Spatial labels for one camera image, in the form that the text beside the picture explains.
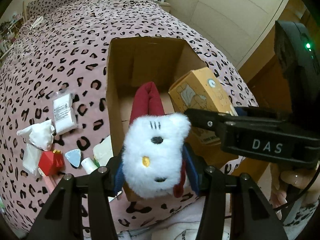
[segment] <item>black cable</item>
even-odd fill
[[[313,178],[311,179],[311,181],[309,182],[309,184],[290,202],[281,205],[280,207],[274,208],[274,211],[279,211],[281,209],[284,209],[288,206],[290,206],[292,203],[296,202],[299,198],[301,198],[312,186],[312,184],[316,181],[318,175],[320,173],[320,165],[318,167],[318,169],[316,170],[316,173],[314,174]]]

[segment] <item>plush toy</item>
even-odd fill
[[[137,90],[122,154],[125,180],[137,195],[142,198],[183,195],[188,179],[182,146],[190,126],[183,114],[164,115],[153,82]]]

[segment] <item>leopard print bedding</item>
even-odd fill
[[[306,207],[300,208],[294,220],[290,224],[284,226],[284,230],[289,240],[294,240],[298,237],[313,216],[318,205],[319,200],[313,204],[307,205]]]
[[[53,148],[63,153],[79,148],[83,158],[110,134],[107,112],[106,59],[116,38],[158,36],[185,39],[219,79],[234,106],[257,106],[234,66],[212,43],[188,25],[148,0],[80,0],[21,29],[0,69],[0,194],[11,227],[30,230],[49,193],[41,179],[22,166],[25,143],[17,130],[53,118],[50,97],[63,88],[75,91],[73,108],[79,128],[54,137]],[[66,173],[85,174],[66,162]],[[56,182],[61,174],[55,177]],[[110,207],[116,231],[149,226],[164,220],[196,195],[128,202],[125,195]],[[84,235],[90,236],[87,198],[83,195]]]
[[[78,0],[33,0],[27,5],[27,17],[39,17],[53,12],[62,5]]]

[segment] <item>leopard print pillow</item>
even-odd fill
[[[53,12],[62,5],[73,3],[78,0],[33,0],[27,5],[28,19]]]

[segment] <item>human hand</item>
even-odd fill
[[[299,189],[304,189],[316,173],[315,170],[306,169],[298,169],[295,171],[283,171],[280,173],[279,166],[274,163],[270,165],[270,171],[272,177],[270,203],[272,204],[273,208],[279,207],[287,203],[285,198],[288,184],[291,184]],[[302,206],[306,206],[308,204],[316,202],[319,196],[320,176],[317,177],[316,181],[308,190],[308,193],[306,194],[303,200]],[[281,219],[281,211],[277,212],[277,216],[279,219]]]

